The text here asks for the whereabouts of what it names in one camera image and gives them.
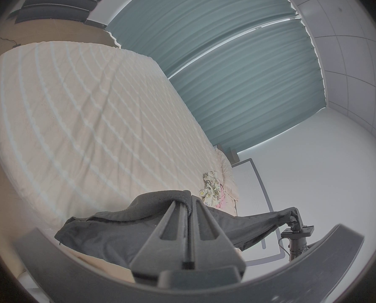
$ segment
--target mattress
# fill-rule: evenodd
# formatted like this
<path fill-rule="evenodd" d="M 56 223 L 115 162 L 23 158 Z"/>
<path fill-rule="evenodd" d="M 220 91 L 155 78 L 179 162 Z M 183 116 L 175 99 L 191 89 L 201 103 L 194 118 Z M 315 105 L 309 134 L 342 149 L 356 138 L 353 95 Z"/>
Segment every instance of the mattress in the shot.
<path fill-rule="evenodd" d="M 72 216 L 123 210 L 146 192 L 199 196 L 211 170 L 223 179 L 215 149 L 158 64 L 100 44 L 33 43 L 0 56 L 0 162 L 57 229 Z"/>

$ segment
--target cable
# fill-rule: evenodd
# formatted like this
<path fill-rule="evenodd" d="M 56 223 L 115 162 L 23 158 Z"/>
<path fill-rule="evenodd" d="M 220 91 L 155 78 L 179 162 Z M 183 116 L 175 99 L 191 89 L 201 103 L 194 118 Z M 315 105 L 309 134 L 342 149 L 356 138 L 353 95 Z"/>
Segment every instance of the cable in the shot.
<path fill-rule="evenodd" d="M 0 37 L 0 39 L 2 39 L 2 40 L 8 40 L 9 42 L 12 42 L 12 43 L 15 43 L 15 45 L 18 45 L 18 43 L 16 41 L 12 40 L 12 39 L 2 38 L 2 37 Z"/>
<path fill-rule="evenodd" d="M 285 253 L 287 253 L 290 257 L 290 254 L 286 251 L 286 249 L 281 246 L 281 241 L 282 241 L 282 238 L 278 240 L 278 246 L 281 247 L 285 251 Z"/>

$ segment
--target tile floor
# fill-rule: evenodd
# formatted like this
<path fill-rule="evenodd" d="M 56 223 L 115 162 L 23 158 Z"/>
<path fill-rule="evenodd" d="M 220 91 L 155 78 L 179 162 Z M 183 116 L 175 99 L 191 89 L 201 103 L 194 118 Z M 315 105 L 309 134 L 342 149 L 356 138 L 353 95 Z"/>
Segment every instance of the tile floor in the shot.
<path fill-rule="evenodd" d="M 0 21 L 0 37 L 18 44 L 42 41 L 73 41 L 98 43 L 116 47 L 109 33 L 76 21 L 41 19 L 15 24 L 15 19 Z M 14 43 L 0 39 L 0 55 Z M 41 221 L 30 211 L 27 203 L 19 198 L 0 165 L 0 258 L 15 277 L 24 267 L 12 247 L 12 241 L 32 230 Z"/>

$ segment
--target black garment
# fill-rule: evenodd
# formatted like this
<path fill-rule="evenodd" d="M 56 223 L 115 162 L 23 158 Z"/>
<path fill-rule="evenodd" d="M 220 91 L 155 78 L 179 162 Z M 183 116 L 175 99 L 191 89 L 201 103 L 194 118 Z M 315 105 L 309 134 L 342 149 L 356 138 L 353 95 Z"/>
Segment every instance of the black garment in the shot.
<path fill-rule="evenodd" d="M 72 217 L 54 236 L 63 245 L 85 255 L 129 268 L 173 201 L 192 212 L 189 191 L 158 191 L 139 195 L 118 212 L 99 212 L 89 218 Z M 276 228 L 297 221 L 295 208 L 248 217 L 234 217 L 215 208 L 210 211 L 232 244 L 245 250 Z"/>

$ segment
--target bed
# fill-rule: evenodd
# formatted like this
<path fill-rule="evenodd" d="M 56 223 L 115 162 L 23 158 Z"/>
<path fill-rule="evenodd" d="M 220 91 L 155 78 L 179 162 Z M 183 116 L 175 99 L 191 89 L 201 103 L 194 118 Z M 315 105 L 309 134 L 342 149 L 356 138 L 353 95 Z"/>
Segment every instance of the bed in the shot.
<path fill-rule="evenodd" d="M 158 64 L 120 48 L 42 42 L 0 56 L 0 162 L 18 195 L 53 230 L 70 217 L 125 209 L 138 195 L 223 185 L 214 149 Z"/>

